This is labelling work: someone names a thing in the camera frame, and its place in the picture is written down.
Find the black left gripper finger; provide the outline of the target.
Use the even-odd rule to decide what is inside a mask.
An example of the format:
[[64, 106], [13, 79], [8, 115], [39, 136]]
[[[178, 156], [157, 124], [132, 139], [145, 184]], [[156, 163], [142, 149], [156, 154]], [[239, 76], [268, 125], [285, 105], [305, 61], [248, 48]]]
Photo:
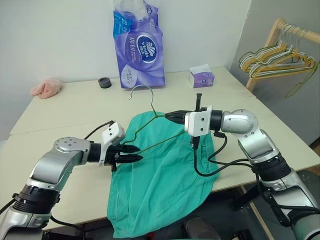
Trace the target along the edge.
[[120, 155], [119, 156], [119, 163], [120, 164], [130, 164], [135, 163], [142, 160], [144, 157], [138, 154], [127, 154], [127, 155]]
[[136, 153], [136, 152], [139, 152], [140, 149], [137, 146], [134, 146], [134, 145], [121, 144], [119, 151], [122, 152], [122, 153]]

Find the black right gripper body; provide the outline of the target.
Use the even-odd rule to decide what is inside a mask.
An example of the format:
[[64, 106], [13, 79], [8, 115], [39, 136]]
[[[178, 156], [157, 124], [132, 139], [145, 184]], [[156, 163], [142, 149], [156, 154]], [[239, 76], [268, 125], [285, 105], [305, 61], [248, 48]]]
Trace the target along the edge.
[[[199, 112], [200, 109], [201, 109], [201, 99], [202, 99], [202, 94], [201, 93], [197, 93], [196, 94], [196, 104], [195, 104], [195, 111], [194, 112]], [[191, 112], [185, 112], [183, 115], [182, 115], [182, 119], [183, 119], [183, 122], [184, 122], [184, 128], [185, 128], [185, 132], [187, 132], [190, 136], [191, 136], [191, 145], [192, 145], [192, 148], [194, 150], [197, 150], [198, 149], [198, 146], [199, 146], [199, 141], [200, 141], [200, 135], [197, 133], [193, 133], [193, 134], [190, 134], [189, 133], [189, 126], [190, 126], [190, 114]]]

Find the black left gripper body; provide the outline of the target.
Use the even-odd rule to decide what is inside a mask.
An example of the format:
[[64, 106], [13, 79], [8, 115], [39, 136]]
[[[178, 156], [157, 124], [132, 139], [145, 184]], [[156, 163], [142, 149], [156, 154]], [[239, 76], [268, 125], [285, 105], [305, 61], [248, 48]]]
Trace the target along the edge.
[[123, 146], [121, 144], [117, 144], [116, 146], [109, 146], [106, 151], [105, 165], [110, 166], [112, 172], [117, 171], [117, 159], [119, 158], [122, 149]]

